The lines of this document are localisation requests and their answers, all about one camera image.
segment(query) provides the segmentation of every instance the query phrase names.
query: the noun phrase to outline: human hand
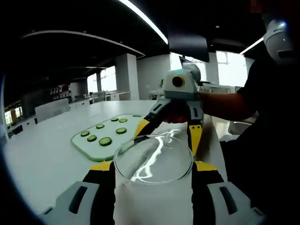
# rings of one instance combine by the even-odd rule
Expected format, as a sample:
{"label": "human hand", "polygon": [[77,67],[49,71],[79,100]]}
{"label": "human hand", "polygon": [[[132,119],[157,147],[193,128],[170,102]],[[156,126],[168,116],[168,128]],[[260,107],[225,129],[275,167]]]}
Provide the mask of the human hand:
{"label": "human hand", "polygon": [[189,108],[183,101],[174,101],[165,107],[163,121],[166,123],[185,123],[188,121]]}

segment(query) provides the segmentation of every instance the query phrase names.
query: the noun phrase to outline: black ceiling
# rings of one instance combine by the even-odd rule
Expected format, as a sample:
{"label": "black ceiling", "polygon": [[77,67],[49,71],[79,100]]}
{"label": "black ceiling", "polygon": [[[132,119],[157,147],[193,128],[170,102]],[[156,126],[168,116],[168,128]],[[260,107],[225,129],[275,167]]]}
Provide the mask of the black ceiling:
{"label": "black ceiling", "polygon": [[[170,29],[201,35],[209,51],[241,52],[261,38],[265,26],[261,14],[250,13],[249,1],[241,0],[131,0],[168,37]],[[94,68],[114,64],[124,53],[137,57],[165,54],[169,47],[145,22],[117,0],[82,2],[23,1],[5,3],[1,15],[4,35],[1,55],[7,74],[6,92],[13,95],[38,87],[87,77]],[[46,33],[68,30],[78,34]],[[86,35],[107,38],[125,47]],[[255,50],[248,56],[255,58]]]}

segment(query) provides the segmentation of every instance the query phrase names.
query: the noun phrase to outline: white wall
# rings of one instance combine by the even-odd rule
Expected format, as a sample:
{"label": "white wall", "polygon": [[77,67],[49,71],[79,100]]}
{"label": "white wall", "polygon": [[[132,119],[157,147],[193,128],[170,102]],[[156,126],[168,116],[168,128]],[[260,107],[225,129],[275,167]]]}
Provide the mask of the white wall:
{"label": "white wall", "polygon": [[149,99],[149,90],[146,85],[150,90],[159,89],[161,80],[171,69],[170,55],[154,56],[138,60],[136,63],[140,100],[146,100]]}

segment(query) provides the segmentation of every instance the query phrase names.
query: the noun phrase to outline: white pillar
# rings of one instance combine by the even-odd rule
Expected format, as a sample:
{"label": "white pillar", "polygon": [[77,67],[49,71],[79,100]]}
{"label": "white pillar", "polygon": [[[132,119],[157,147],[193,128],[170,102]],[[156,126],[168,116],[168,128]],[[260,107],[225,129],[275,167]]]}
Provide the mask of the white pillar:
{"label": "white pillar", "polygon": [[97,72],[97,87],[98,87],[98,91],[102,91],[102,87],[101,87],[101,72]]}
{"label": "white pillar", "polygon": [[125,54],[116,59],[117,90],[130,91],[131,100],[139,100],[136,57]]}
{"label": "white pillar", "polygon": [[206,63],[206,79],[219,84],[218,60],[215,52],[210,52],[210,62]]}

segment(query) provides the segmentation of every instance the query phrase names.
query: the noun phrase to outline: person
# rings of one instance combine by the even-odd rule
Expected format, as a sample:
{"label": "person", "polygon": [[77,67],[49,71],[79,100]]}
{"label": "person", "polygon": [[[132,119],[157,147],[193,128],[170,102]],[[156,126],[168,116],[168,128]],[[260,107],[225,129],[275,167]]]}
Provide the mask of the person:
{"label": "person", "polygon": [[[273,23],[270,31],[276,29]],[[282,148],[283,111],[286,98],[280,79],[293,74],[291,65],[280,65],[273,52],[257,59],[251,66],[245,86],[231,94],[200,93],[202,109],[205,114],[225,120],[240,121],[258,112],[258,118],[236,140],[221,142],[228,181],[236,185],[250,199],[251,205],[265,213],[274,212],[277,207],[273,190],[278,186],[280,168],[280,148]],[[183,123],[187,119],[180,110],[169,112],[165,121]]]}

